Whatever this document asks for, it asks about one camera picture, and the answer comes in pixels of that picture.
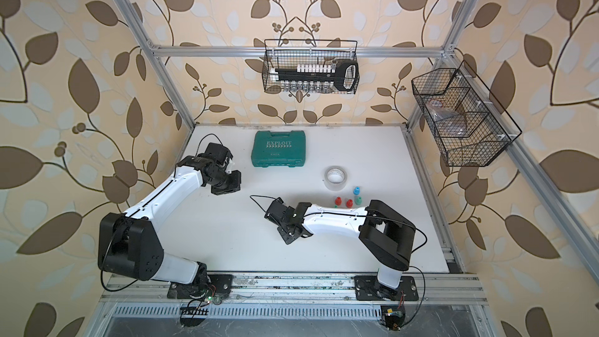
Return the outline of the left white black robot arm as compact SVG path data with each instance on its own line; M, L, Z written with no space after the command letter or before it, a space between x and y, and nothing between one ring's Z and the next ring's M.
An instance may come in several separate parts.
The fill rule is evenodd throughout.
M192 193L210 187L214 195L235 193L241 172L229 171L230 151L188 155L145 199L122 214L109 213L100 222L98 268L139 281L200 282L201 264L166 253L158 231Z

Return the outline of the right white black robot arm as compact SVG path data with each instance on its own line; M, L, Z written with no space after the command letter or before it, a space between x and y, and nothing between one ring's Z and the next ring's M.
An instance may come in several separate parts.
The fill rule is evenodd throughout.
M275 198L264 210L265 219L277 226L285 244L316 234L335 234L362 243L379 263L377 276L355 281L359 300L418 300L416 288L403 273L417 250L414 240L422 233L415 224L382 201L372 200L366 207L326 208L301 202L296 207Z

